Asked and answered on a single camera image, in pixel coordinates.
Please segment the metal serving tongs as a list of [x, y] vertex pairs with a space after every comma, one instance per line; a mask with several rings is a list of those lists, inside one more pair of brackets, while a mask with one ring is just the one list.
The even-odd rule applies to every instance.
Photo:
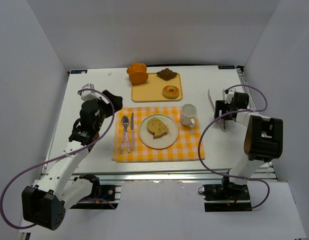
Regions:
[[[213, 100], [211, 98], [210, 89], [207, 90], [207, 96], [208, 96], [208, 100], [209, 100], [209, 104], [211, 106], [211, 109], [212, 109], [213, 113], [215, 113], [216, 112], [216, 107], [215, 107], [215, 104], [213, 103]], [[219, 124], [220, 129], [223, 132], [226, 132], [226, 123], [225, 123], [225, 121], [223, 119], [219, 119], [218, 120], [218, 124]]]

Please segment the sliced toast bread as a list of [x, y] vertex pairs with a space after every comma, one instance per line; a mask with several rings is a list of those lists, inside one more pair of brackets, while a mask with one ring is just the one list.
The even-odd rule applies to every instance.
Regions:
[[147, 130], [152, 134], [153, 138], [160, 138], [168, 133], [168, 127], [159, 118], [152, 117], [147, 122]]

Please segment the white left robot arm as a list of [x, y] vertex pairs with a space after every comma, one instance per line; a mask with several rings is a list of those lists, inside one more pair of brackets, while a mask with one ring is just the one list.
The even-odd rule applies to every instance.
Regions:
[[114, 113], [123, 107], [123, 98], [108, 90], [102, 92], [106, 101], [91, 90], [83, 90], [79, 95], [83, 103], [62, 159], [57, 160], [35, 186], [27, 186], [21, 194], [24, 220], [50, 230], [56, 230], [61, 225], [66, 211], [72, 206], [81, 200], [100, 196], [100, 180], [95, 175], [84, 174], [75, 178], [71, 186], [67, 183], [94, 147], [94, 142], [100, 138], [104, 120], [113, 118]]

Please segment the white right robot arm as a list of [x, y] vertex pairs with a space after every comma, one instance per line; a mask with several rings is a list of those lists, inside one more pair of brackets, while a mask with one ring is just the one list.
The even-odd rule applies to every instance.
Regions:
[[244, 154], [239, 162], [222, 178], [224, 191], [241, 192], [248, 179], [264, 163], [278, 159], [283, 152], [283, 120], [260, 115], [246, 110], [249, 95], [237, 91], [222, 91], [222, 100], [214, 106], [214, 118], [222, 131], [226, 130], [226, 121], [234, 121], [246, 127], [243, 144]]

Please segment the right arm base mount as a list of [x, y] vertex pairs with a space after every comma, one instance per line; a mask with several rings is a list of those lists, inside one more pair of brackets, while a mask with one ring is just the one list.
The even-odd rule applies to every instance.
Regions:
[[205, 212], [252, 211], [248, 186], [234, 184], [228, 177], [223, 177], [221, 184], [204, 184], [197, 192], [204, 196]]

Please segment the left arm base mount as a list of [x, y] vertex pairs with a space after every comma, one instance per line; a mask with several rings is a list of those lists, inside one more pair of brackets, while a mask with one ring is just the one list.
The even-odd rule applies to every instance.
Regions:
[[79, 177], [75, 177], [74, 181], [77, 180], [88, 180], [92, 183], [92, 193], [89, 196], [84, 197], [77, 204], [73, 205], [71, 209], [80, 210], [115, 210], [118, 206], [116, 201], [119, 197], [117, 188], [118, 185], [114, 184], [102, 184], [100, 178], [93, 174], [84, 174]]

